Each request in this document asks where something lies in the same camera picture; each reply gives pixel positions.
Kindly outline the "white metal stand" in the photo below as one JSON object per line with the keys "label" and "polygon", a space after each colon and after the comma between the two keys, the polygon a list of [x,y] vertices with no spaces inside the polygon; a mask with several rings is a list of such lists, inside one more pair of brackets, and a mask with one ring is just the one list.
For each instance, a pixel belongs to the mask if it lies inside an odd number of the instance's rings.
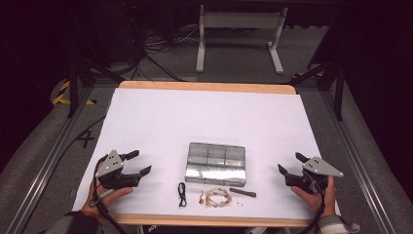
{"label": "white metal stand", "polygon": [[282,34],[282,27],[287,16],[288,9],[282,8],[276,13],[234,13],[234,12],[211,12],[206,6],[200,7],[199,16],[199,47],[197,54],[196,71],[202,73],[205,67],[206,56],[206,28],[253,28],[273,29],[275,37],[267,43],[267,47],[278,74],[283,74],[281,59],[277,47]]}

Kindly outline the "person's right hand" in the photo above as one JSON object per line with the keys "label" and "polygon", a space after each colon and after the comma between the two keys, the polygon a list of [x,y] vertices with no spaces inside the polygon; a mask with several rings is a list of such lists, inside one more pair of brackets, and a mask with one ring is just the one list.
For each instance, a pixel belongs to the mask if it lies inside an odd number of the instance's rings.
{"label": "person's right hand", "polygon": [[314,215],[319,210],[321,202],[324,202],[324,212],[320,215],[321,218],[336,215],[336,191],[334,177],[332,175],[328,177],[328,186],[325,188],[324,198],[321,198],[320,194],[309,194],[297,186],[292,186],[291,191],[307,203]]}

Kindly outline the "clear compartment organizer box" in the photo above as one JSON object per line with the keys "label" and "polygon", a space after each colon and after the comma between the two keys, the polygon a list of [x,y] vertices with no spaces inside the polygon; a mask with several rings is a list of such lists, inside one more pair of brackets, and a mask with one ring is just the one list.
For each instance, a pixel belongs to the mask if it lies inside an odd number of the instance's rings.
{"label": "clear compartment organizer box", "polygon": [[185,180],[201,184],[244,187],[245,148],[237,145],[191,142]]}

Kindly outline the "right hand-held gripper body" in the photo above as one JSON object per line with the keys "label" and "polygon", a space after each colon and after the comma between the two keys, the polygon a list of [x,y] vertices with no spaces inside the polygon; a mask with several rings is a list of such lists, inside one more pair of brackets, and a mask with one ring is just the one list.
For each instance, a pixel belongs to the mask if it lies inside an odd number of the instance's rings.
{"label": "right hand-held gripper body", "polygon": [[309,161],[302,163],[302,173],[302,175],[288,173],[285,177],[285,185],[297,186],[307,193],[316,194],[321,193],[328,186],[329,176],[344,176],[320,157],[309,158]]}

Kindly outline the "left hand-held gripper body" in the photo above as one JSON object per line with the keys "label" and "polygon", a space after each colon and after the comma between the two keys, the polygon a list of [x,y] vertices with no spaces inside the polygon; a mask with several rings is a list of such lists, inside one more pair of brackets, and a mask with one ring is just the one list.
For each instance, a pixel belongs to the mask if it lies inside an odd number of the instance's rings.
{"label": "left hand-held gripper body", "polygon": [[140,177],[133,175],[123,175],[124,161],[116,150],[112,150],[103,157],[103,162],[98,164],[97,172],[94,176],[105,189],[120,189],[124,187],[137,187]]}

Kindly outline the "yellow black hazard tape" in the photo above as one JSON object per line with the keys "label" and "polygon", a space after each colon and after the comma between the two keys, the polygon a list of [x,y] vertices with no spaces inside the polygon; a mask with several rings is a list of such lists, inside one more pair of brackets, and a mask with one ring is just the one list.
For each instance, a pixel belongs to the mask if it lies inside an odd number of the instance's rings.
{"label": "yellow black hazard tape", "polygon": [[71,101],[68,98],[64,98],[65,92],[68,90],[70,85],[69,81],[65,81],[60,87],[59,91],[56,94],[56,97],[53,99],[52,104],[70,104]]}

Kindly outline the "black metal stand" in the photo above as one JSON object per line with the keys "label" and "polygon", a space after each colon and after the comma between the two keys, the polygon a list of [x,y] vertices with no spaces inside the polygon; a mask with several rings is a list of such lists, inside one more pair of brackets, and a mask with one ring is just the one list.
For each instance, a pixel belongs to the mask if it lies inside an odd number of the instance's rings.
{"label": "black metal stand", "polygon": [[344,68],[340,62],[328,61],[315,68],[311,68],[303,74],[294,74],[291,80],[287,82],[287,85],[296,86],[319,73],[322,73],[317,82],[317,87],[320,91],[327,91],[332,84],[336,85],[333,109],[337,119],[342,121],[342,100],[345,78]]}
{"label": "black metal stand", "polygon": [[92,75],[91,72],[92,68],[102,73],[104,77],[108,77],[118,84],[124,81],[124,78],[104,66],[86,58],[76,57],[69,64],[70,110],[68,118],[74,116],[80,104],[78,81],[81,81],[83,86],[87,88],[92,88],[96,82],[96,75]]}

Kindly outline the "aluminium floor rail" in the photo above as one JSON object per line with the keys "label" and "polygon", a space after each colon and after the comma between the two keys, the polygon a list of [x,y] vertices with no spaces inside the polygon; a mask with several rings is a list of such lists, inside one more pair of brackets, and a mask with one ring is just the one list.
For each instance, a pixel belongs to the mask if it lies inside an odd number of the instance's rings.
{"label": "aluminium floor rail", "polygon": [[70,116],[63,122],[63,126],[54,141],[52,149],[48,153],[39,173],[32,180],[28,192],[26,193],[17,213],[4,234],[23,233],[27,222],[36,209],[38,202],[41,200],[41,197],[52,177],[53,171],[61,158],[63,146],[66,144],[68,136],[92,92],[92,88],[85,88],[80,92],[80,95],[71,99],[71,102],[72,104],[75,104],[75,107],[70,111]]}
{"label": "aluminium floor rail", "polygon": [[357,150],[351,140],[350,134],[343,121],[340,121],[335,114],[332,97],[328,92],[320,93],[321,99],[326,106],[329,115],[332,118],[335,128],[337,129],[340,138],[344,142],[347,158],[350,161],[351,167],[355,173],[357,182],[362,191],[363,197],[366,200],[369,210],[372,212],[374,219],[379,227],[381,234],[395,234],[394,226],[389,219],[389,216],[378,196],[377,190],[374,187],[365,167],[363,166]]}

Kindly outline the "person's left hand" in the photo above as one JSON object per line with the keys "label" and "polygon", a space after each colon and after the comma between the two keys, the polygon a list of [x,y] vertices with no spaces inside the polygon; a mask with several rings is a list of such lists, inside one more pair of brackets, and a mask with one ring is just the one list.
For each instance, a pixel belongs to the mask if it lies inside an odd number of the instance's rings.
{"label": "person's left hand", "polygon": [[[133,188],[132,187],[124,187],[121,189],[117,189],[111,194],[107,195],[106,197],[101,199],[101,203],[106,207],[109,208],[117,199],[127,196],[129,194],[133,193]],[[92,215],[93,217],[100,217],[100,212],[97,207],[93,207],[91,205],[91,200],[94,197],[94,184],[91,183],[90,186],[90,191],[88,195],[88,199],[84,206],[81,209],[81,212],[86,214],[86,215]]]}

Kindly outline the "black pen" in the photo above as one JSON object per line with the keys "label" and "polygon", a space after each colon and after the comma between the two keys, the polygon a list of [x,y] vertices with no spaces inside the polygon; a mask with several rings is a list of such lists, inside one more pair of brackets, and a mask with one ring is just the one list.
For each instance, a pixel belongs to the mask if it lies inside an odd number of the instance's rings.
{"label": "black pen", "polygon": [[255,198],[255,197],[257,196],[257,194],[256,194],[255,192],[244,191],[244,190],[237,189],[237,188],[234,188],[234,187],[230,187],[229,190],[230,190],[231,192],[233,192],[233,193],[245,195],[245,196],[248,196],[248,197],[253,197],[253,198]]}

